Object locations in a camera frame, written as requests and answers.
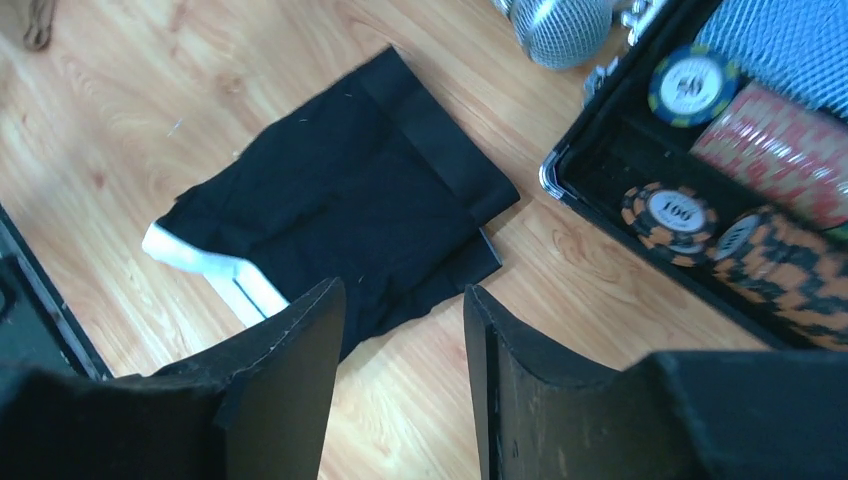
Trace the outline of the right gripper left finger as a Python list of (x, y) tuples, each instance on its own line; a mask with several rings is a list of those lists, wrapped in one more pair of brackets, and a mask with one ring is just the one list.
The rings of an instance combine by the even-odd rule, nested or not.
[(327, 279), (148, 375), (1, 369), (5, 479), (314, 479), (345, 322)]

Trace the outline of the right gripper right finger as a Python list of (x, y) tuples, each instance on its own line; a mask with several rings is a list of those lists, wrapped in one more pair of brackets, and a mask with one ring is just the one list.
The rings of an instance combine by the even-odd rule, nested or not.
[(617, 371), (488, 291), (463, 319), (485, 479), (843, 479), (847, 357), (655, 351)]

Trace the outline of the black Junhao underwear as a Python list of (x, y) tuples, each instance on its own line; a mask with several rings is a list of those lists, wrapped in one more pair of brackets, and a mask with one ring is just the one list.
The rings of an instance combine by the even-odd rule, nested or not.
[(341, 279), (347, 356), (494, 273), (484, 226), (518, 200), (388, 47), (179, 195), (142, 247), (248, 323)]

